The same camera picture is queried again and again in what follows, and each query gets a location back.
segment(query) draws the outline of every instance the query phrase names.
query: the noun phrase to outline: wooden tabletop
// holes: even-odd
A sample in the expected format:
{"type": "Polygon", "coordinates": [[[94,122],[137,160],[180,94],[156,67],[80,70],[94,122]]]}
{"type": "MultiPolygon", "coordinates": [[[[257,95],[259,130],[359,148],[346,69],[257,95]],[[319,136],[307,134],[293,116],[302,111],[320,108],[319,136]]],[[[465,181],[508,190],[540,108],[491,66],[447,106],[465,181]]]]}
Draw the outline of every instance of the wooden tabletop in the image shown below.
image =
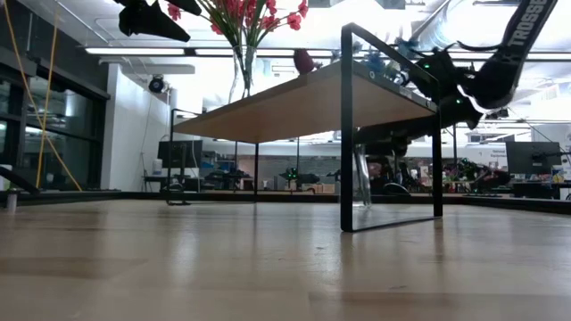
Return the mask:
{"type": "MultiPolygon", "coordinates": [[[[353,64],[355,127],[416,119],[436,105],[408,88],[353,64]]],[[[187,120],[175,132],[245,143],[266,143],[341,128],[341,63],[272,87],[187,120]]]]}

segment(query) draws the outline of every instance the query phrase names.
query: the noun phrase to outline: wooden floor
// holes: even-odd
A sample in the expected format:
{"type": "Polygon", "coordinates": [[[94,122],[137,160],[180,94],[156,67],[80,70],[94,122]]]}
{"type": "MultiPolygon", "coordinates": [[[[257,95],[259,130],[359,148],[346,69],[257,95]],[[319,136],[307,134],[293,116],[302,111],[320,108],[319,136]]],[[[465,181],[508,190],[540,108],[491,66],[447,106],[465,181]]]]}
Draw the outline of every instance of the wooden floor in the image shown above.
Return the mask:
{"type": "Polygon", "coordinates": [[[19,211],[0,214],[3,321],[571,320],[571,217],[447,206],[349,235],[327,204],[19,211]]]}

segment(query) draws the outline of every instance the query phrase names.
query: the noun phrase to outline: yellow rope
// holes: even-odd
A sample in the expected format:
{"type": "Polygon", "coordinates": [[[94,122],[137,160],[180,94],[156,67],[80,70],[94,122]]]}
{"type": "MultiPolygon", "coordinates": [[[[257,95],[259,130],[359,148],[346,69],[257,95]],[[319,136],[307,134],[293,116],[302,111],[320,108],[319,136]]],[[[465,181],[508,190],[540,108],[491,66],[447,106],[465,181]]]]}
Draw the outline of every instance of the yellow rope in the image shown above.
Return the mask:
{"type": "Polygon", "coordinates": [[[42,142],[39,147],[39,158],[37,161],[37,174],[36,174],[36,188],[39,188],[39,184],[42,177],[42,156],[44,156],[44,141],[46,140],[46,122],[47,122],[47,108],[50,102],[50,94],[52,89],[52,75],[54,71],[54,57],[55,57],[55,44],[57,43],[57,23],[58,23],[58,12],[59,5],[56,6],[54,10],[54,37],[52,39],[52,53],[50,57],[50,70],[47,76],[47,92],[46,92],[46,105],[44,106],[44,119],[42,121],[42,142]]]}
{"type": "MultiPolygon", "coordinates": [[[[46,131],[46,124],[44,122],[42,122],[42,119],[40,119],[40,117],[39,117],[39,112],[37,110],[36,102],[34,101],[34,97],[32,96],[31,91],[29,90],[28,80],[26,79],[26,75],[24,74],[24,69],[23,69],[22,64],[21,64],[20,52],[18,51],[18,45],[16,44],[16,36],[14,35],[12,20],[10,19],[10,12],[8,11],[8,1],[4,1],[4,13],[6,15],[6,22],[8,23],[8,29],[10,31],[10,37],[12,38],[12,45],[14,48],[14,52],[16,53],[16,60],[18,61],[18,66],[20,67],[20,74],[21,74],[22,80],[24,82],[24,87],[26,88],[26,93],[28,94],[29,101],[32,103],[32,106],[34,107],[34,112],[36,113],[37,122],[39,122],[40,126],[42,127],[42,133],[43,133],[42,137],[43,137],[45,134],[45,131],[46,131]]],[[[54,58],[54,47],[52,50],[52,59],[53,58],[54,58]]],[[[60,164],[62,164],[62,167],[65,170],[65,172],[67,173],[67,175],[73,181],[73,183],[78,188],[78,190],[81,192],[82,191],[81,186],[79,186],[78,182],[75,180],[73,175],[70,173],[70,170],[68,169],[68,167],[65,166],[65,163],[63,162],[62,157],[60,157],[60,154],[55,149],[54,143],[52,143],[52,140],[50,139],[50,137],[46,136],[46,140],[47,140],[47,143],[50,145],[50,147],[52,147],[52,151],[54,151],[55,157],[60,162],[60,164]]]]}

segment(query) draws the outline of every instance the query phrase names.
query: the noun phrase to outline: computer monitor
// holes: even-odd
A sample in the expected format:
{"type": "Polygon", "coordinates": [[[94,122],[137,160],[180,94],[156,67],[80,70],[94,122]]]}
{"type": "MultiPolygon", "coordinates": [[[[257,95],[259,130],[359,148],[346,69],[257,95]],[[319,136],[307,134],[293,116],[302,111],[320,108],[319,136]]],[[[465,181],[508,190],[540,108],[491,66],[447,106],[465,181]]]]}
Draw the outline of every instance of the computer monitor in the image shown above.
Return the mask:
{"type": "MultiPolygon", "coordinates": [[[[174,141],[172,142],[172,169],[199,169],[203,156],[203,141],[174,141]],[[185,151],[185,164],[183,166],[183,150],[185,151]]],[[[159,159],[162,167],[169,167],[169,142],[159,142],[159,159]]]]}
{"type": "Polygon", "coordinates": [[[561,165],[559,143],[506,142],[510,174],[551,174],[554,165],[561,165]]]}

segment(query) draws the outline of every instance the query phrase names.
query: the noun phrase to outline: glass vase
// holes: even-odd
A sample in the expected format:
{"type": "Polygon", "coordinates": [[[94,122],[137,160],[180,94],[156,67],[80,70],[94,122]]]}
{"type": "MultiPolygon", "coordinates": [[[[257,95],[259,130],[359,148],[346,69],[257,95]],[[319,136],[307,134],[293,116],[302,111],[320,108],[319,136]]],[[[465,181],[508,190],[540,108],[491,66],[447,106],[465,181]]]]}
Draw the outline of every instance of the glass vase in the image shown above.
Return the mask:
{"type": "Polygon", "coordinates": [[[234,81],[230,88],[228,103],[233,103],[253,95],[253,72],[256,62],[256,48],[236,46],[232,48],[234,61],[234,81]]]}

